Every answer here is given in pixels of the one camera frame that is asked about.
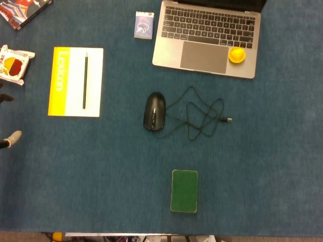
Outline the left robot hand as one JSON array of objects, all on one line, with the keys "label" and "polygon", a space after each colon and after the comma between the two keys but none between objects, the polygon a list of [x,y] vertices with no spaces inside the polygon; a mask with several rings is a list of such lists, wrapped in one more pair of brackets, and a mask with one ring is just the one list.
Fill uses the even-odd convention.
[{"label": "left robot hand", "polygon": [[[1,103],[4,101],[10,102],[13,100],[14,100],[14,97],[12,97],[8,94],[1,94]],[[22,136],[22,131],[20,131],[20,130],[14,131],[8,138],[1,140],[0,148],[4,149],[4,148],[12,147],[14,144],[17,143],[17,141],[21,138],[21,136]]]}]

